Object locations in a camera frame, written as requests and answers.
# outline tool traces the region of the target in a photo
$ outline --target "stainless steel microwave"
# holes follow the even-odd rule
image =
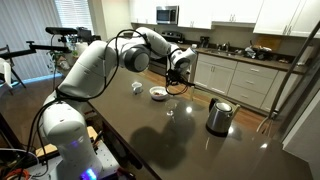
[[[178,24],[179,6],[157,6],[158,24]]]

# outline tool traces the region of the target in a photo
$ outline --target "sink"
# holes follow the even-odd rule
[[[235,56],[235,53],[233,53],[233,52],[219,51],[216,49],[206,50],[205,52],[211,53],[211,54],[218,54],[218,55],[222,55],[222,56]]]

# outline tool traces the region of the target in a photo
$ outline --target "bowl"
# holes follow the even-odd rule
[[[168,93],[165,87],[154,86],[149,90],[151,98],[156,101],[163,101],[168,97]]]

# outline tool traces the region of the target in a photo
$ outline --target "kitchen counter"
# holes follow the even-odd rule
[[[181,49],[187,49],[187,48],[191,47],[190,44],[177,44],[177,45]],[[207,54],[207,55],[226,58],[226,59],[230,59],[230,60],[234,60],[234,61],[238,61],[238,62],[244,62],[244,63],[254,64],[254,65],[258,65],[258,66],[268,67],[268,68],[277,69],[280,71],[287,71],[291,66],[291,64],[280,63],[278,61],[262,61],[262,60],[257,60],[257,59],[246,58],[246,57],[239,56],[239,55],[235,55],[235,56],[219,55],[216,53],[208,52],[210,50],[210,48],[196,48],[195,50],[198,53],[202,53],[202,54]],[[306,66],[296,66],[293,70],[293,73],[304,74],[306,72],[306,70],[307,70]]]
[[[132,93],[141,82],[144,91]],[[90,104],[120,140],[161,179],[312,179],[308,163],[282,150],[282,144],[232,122],[226,138],[207,132],[208,107],[181,97],[158,102],[154,84],[119,69]],[[168,102],[176,104],[173,117]]]

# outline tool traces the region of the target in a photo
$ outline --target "stainless steel kettle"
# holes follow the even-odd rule
[[[206,124],[207,130],[213,135],[226,137],[234,117],[232,107],[227,103],[212,98],[209,105],[209,112]]]

